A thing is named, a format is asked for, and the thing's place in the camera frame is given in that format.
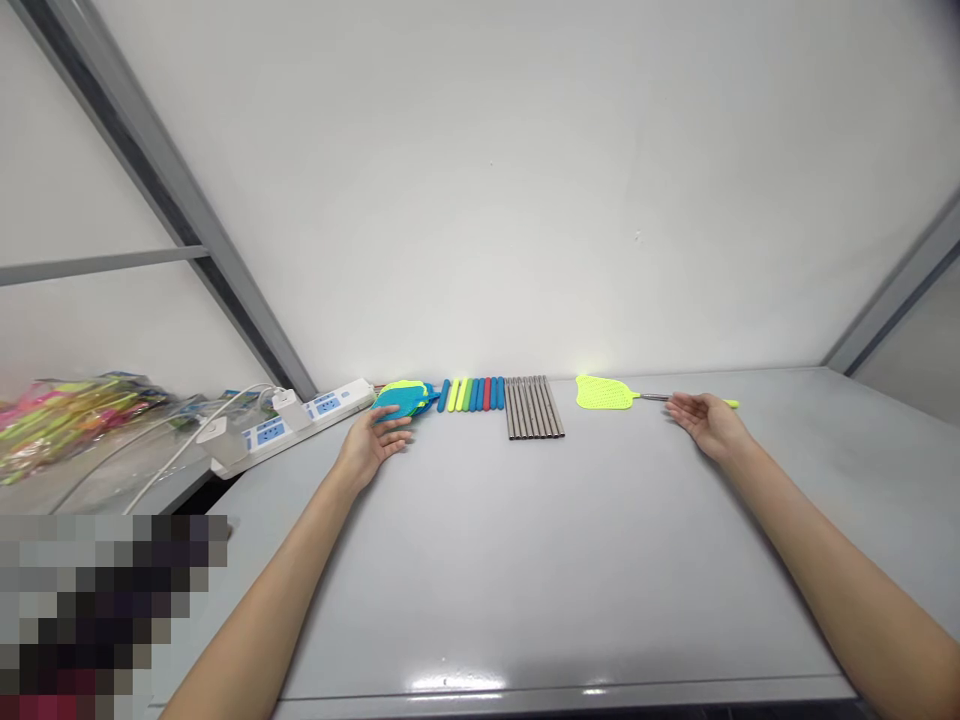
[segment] pixelated area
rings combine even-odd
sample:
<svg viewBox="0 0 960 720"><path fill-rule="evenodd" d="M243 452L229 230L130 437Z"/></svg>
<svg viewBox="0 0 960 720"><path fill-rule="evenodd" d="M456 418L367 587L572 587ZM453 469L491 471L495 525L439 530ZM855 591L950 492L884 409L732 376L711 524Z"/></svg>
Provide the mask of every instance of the pixelated area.
<svg viewBox="0 0 960 720"><path fill-rule="evenodd" d="M132 716L229 532L224 516L0 519L0 718Z"/></svg>

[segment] charger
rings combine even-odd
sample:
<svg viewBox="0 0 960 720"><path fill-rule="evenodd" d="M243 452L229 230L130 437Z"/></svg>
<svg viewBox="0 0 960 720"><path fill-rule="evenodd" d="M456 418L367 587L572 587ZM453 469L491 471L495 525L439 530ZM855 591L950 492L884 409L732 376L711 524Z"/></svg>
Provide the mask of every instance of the charger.
<svg viewBox="0 0 960 720"><path fill-rule="evenodd" d="M243 460L249 450L247 439L227 425L225 417L207 423L197 435L197 445L221 465L233 465Z"/></svg>
<svg viewBox="0 0 960 720"><path fill-rule="evenodd" d="M293 432L306 430L313 424L313 420L307 415L303 403L300 402L300 398L293 390L283 390L274 395L273 409L283 418L283 423L287 426L287 429Z"/></svg>

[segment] metal frame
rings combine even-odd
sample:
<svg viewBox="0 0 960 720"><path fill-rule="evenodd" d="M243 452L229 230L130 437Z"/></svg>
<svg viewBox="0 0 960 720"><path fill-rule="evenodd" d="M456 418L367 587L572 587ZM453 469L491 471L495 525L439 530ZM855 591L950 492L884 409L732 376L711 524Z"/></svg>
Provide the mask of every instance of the metal frame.
<svg viewBox="0 0 960 720"><path fill-rule="evenodd" d="M824 365L851 377L923 294L960 258L960 193L834 347Z"/></svg>
<svg viewBox="0 0 960 720"><path fill-rule="evenodd" d="M193 247L170 248L169 250L148 250L123 255L101 255L100 257L80 258L79 260L55 260L53 262L29 263L0 267L0 287L20 285L22 283L52 280L74 275L123 270L144 265L157 265L178 260L193 260L206 257L210 253L201 245Z"/></svg>
<svg viewBox="0 0 960 720"><path fill-rule="evenodd" d="M317 388L89 0L9 0L271 380ZM46 277L58 277L48 274Z"/></svg>

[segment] plastic bag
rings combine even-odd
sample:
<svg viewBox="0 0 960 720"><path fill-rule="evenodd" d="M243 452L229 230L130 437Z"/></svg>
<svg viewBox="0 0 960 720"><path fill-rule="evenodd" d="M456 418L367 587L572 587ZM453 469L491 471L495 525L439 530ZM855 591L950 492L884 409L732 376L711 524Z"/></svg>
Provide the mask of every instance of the plastic bag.
<svg viewBox="0 0 960 720"><path fill-rule="evenodd" d="M146 377L124 372L78 381L38 380L0 411L0 485L73 457L172 399Z"/></svg>

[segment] white power strip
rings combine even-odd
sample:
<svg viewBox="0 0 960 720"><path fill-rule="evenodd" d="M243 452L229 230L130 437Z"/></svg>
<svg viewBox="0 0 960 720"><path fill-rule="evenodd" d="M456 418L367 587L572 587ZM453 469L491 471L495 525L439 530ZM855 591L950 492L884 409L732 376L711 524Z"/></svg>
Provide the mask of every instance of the white power strip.
<svg viewBox="0 0 960 720"><path fill-rule="evenodd" d="M283 418L275 417L267 420L243 431L248 450L246 457L229 466L221 465L217 460L211 459L210 469L225 480L232 478L267 458L293 447L301 440L306 440L311 435L316 435L344 418L370 407L376 397L373 385L362 378L354 380L316 400L303 403L303 409L307 411L312 421L303 430L296 432L291 430L284 425Z"/></svg>

